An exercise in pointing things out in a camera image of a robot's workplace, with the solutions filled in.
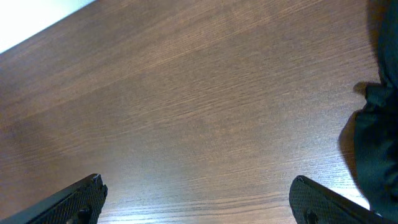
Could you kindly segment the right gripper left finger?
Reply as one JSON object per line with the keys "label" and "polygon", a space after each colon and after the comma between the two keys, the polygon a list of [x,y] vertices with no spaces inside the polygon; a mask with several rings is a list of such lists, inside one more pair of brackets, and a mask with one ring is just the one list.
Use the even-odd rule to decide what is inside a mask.
{"label": "right gripper left finger", "polygon": [[1,220],[7,223],[97,223],[108,188],[99,174],[84,179],[37,204]]}

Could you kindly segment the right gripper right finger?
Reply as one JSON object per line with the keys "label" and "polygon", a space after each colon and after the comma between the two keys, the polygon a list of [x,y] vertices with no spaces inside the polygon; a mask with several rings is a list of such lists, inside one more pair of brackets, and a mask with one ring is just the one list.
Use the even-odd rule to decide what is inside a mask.
{"label": "right gripper right finger", "polygon": [[289,205],[298,224],[397,224],[304,175],[292,181]]}

